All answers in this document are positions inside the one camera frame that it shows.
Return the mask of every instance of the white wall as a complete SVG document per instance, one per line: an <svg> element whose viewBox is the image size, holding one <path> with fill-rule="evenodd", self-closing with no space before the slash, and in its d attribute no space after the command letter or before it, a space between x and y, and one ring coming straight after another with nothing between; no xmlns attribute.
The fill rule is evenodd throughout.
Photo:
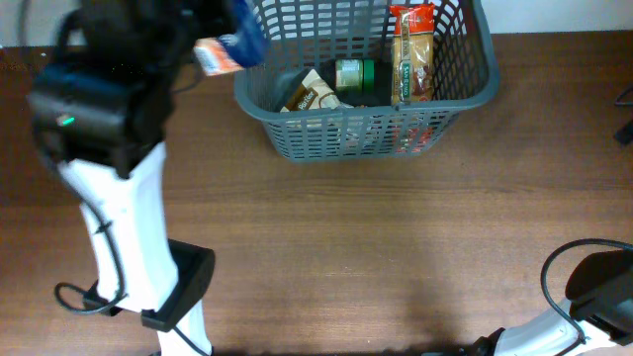
<svg viewBox="0 0 633 356"><path fill-rule="evenodd" d="M481 0L493 33L633 30L633 0ZM32 0L30 45L51 45L77 0ZM17 44L20 0L0 0L0 45Z"/></svg>
<svg viewBox="0 0 633 356"><path fill-rule="evenodd" d="M633 30L633 0L482 0L496 34Z"/></svg>

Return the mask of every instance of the wooden table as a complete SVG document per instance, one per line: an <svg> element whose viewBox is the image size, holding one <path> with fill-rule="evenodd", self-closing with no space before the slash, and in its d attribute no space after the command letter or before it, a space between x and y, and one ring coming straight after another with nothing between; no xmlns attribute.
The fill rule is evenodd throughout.
<svg viewBox="0 0 633 356"><path fill-rule="evenodd" d="M165 213L170 237L218 255L216 348L431 350L544 311L552 250L633 241L633 148L612 138L633 115L613 106L633 84L632 40L495 36L497 97L412 159L293 164L232 100L231 77L178 97ZM27 77L0 72L0 354L147 355L157 339L136 314L78 317L53 300L55 283L87 287L97 270L77 202L36 160ZM595 250L555 264L555 299Z"/></svg>

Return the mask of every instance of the snack bar package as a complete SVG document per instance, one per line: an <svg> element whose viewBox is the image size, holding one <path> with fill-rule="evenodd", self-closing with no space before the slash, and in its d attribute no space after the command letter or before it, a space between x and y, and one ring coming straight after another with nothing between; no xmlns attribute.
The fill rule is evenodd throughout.
<svg viewBox="0 0 633 356"><path fill-rule="evenodd" d="M281 112L287 113L323 108L336 109L340 106L341 103L334 92L318 76L317 71L312 69L301 82L299 89L295 91L295 94L281 109Z"/></svg>
<svg viewBox="0 0 633 356"><path fill-rule="evenodd" d="M435 5L391 6L397 17L392 59L392 104L430 101L433 98L433 11Z"/></svg>

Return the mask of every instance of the black cable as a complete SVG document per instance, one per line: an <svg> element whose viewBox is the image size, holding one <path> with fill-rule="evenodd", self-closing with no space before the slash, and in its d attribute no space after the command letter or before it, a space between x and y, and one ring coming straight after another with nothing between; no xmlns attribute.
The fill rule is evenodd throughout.
<svg viewBox="0 0 633 356"><path fill-rule="evenodd" d="M617 99L615 99L615 106L619 106L619 107L633 107L633 102L623 102L622 99L624 99L624 97L633 92L633 85L630 86L629 88L627 88L626 90L624 90L622 92L622 94L620 94Z"/></svg>
<svg viewBox="0 0 633 356"><path fill-rule="evenodd" d="M105 235L106 243L108 245L108 248L110 249L110 253L112 254L112 259L114 261L115 270L117 273L117 279L119 281L119 289L117 290L115 297L107 304L95 309L80 309L80 308L73 307L69 302L67 302L61 296L61 291L63 289L69 289L82 296L85 296L88 293L87 291L69 283L61 282L55 286L54 291L53 291L55 299L64 309L66 309L69 312L73 312L75 314L91 315L91 314L95 314L99 312L106 312L110 310L111 308L115 307L120 301L122 301L127 296L125 293L126 280L124 278L123 267L121 265L121 257L119 255L119 250L115 244L115 240L112 236L112 232L110 231L110 223L106 222L106 219L103 217L101 211L89 199L87 199L83 194L81 194L77 190L77 188L75 188L63 176L63 174L61 174L61 172L59 172L59 168L57 167L57 164L53 161L52 157L46 152L42 135L37 129L34 129L33 136L36 142L38 155L44 167L50 173L52 173L56 178L58 178L61 181L61 183L66 187L66 189L70 191L70 193L72 193L77 199L79 199L83 204L85 204L86 207L88 207L88 210L90 210L90 212L93 214L93 216L97 220L99 227L98 227L98 231L96 231L95 233L103 232L103 234Z"/></svg>
<svg viewBox="0 0 633 356"><path fill-rule="evenodd" d="M557 312L566 322L568 322L571 326L573 326L574 329L578 332L578 337L576 341L574 341L574 343L570 345L569 347L567 347L565 350L556 354L556 356L566 355L568 352L574 350L581 344L586 344L587 339L585 337L585 332L583 331L581 326L575 320L573 320L565 311L563 311L552 299L549 289L547 288L547 272L550 266L552 265L552 262L554 262L554 260L558 256L560 256L563 252L569 249L572 249L574 247L586 246L586 245L609 246L609 247L620 248L623 250L633 252L633 245L630 243L607 240L607 239L602 239L602 238L586 238L586 239L580 239L580 240L566 243L563 246L557 248L554 252L552 252L552 254L549 255L549 257L547 257L547 259L545 260L545 263L543 264L543 268L541 269L541 289L543 290L543 296L545 296L545 300L547 300L547 303L550 305L550 307L552 307L552 309L555 312Z"/></svg>
<svg viewBox="0 0 633 356"><path fill-rule="evenodd" d="M176 333L178 334L178 336L180 336L180 338L182 338L183 341L185 341L185 343L191 347L192 350L196 351L198 354L200 354L201 356L210 356L208 353L206 353L205 351L201 350L200 347L196 346L195 343L193 343L193 341L191 341L189 339L189 337L187 337L182 331L180 331L180 329L178 328L178 326L174 326L174 331L176 331Z"/></svg>

